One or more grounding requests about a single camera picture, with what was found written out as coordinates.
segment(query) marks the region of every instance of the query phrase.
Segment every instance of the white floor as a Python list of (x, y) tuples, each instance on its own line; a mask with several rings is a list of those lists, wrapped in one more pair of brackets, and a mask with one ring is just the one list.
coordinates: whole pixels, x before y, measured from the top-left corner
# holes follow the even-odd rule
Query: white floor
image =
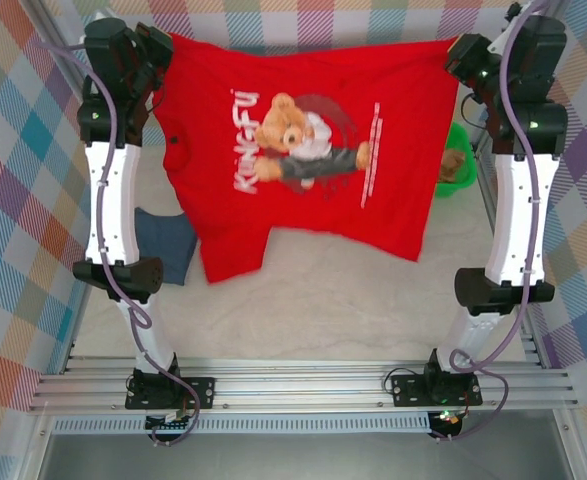
[[(162, 158), (162, 147), (144, 149), (137, 202), (154, 214), (178, 214)], [(426, 360), (453, 321), (456, 270), (483, 266), (491, 242), (477, 185), (435, 200), (417, 264), (343, 238), (278, 230), (261, 272), (216, 286), (204, 281), (196, 252), (186, 285), (160, 291), (163, 323), (187, 357)], [(496, 329), (485, 354), (512, 321)], [(73, 354), (134, 353), (119, 310), (93, 289)], [(499, 360), (524, 360), (518, 337)]]

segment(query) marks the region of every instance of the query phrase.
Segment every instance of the t-shirt sleeve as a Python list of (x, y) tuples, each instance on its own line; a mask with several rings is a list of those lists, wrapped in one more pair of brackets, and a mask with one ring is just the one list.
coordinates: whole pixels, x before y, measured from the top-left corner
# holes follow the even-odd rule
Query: t-shirt sleeve
[(210, 283), (262, 268), (270, 227), (234, 227), (201, 235), (200, 255)]

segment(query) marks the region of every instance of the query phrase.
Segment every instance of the teddy bear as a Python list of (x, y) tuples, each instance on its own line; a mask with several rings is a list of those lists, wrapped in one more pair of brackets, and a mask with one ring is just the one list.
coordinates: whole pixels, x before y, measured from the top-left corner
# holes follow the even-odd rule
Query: teddy bear
[(297, 179), (308, 190), (317, 177), (368, 168), (369, 142), (360, 142), (357, 148), (335, 147), (331, 137), (320, 114), (303, 110), (291, 95), (278, 93), (255, 130), (257, 144), (267, 152), (256, 158), (254, 173), (262, 182)]
[(438, 183), (455, 183), (458, 170), (464, 164), (464, 152), (447, 148), (442, 154), (442, 164), (440, 165), (440, 176)]

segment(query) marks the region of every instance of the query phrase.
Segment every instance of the red t-shirt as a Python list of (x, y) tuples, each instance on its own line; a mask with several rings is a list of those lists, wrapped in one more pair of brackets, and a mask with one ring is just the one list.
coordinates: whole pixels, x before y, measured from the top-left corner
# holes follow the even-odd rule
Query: red t-shirt
[(417, 261), (458, 88), (452, 40), (261, 57), (172, 37), (155, 112), (210, 282), (260, 269), (273, 227)]

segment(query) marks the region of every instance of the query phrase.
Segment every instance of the graphic print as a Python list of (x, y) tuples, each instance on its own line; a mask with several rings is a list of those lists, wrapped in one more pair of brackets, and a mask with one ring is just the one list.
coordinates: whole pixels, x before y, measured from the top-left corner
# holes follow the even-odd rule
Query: graphic print
[(239, 192), (255, 195), (258, 181), (254, 172), (255, 156), (260, 147), (255, 141), (255, 129), (260, 122), (251, 118), (251, 108), (257, 104), (260, 95), (255, 92), (242, 92), (231, 90), (233, 94), (233, 124), (237, 128), (235, 136), (236, 145), (233, 152), (238, 156), (235, 159), (237, 167), (233, 176), (233, 188)]
[(380, 137), (382, 136), (382, 117), (380, 117), (380, 104), (376, 103), (373, 108), (373, 121), (371, 122), (371, 134), (369, 144), (371, 145), (371, 161), (366, 168), (364, 176), (364, 187), (362, 188), (362, 201), (360, 207), (366, 206), (366, 200), (373, 195), (375, 175), (377, 173), (377, 156), (380, 151)]
[(367, 170), (371, 163), (370, 142), (358, 143), (349, 116), (322, 95), (295, 99), (287, 93), (275, 95), (255, 129), (255, 141), (264, 153), (255, 157), (255, 179), (281, 181), (299, 193), (313, 188), (318, 180), (326, 186), (327, 179)]

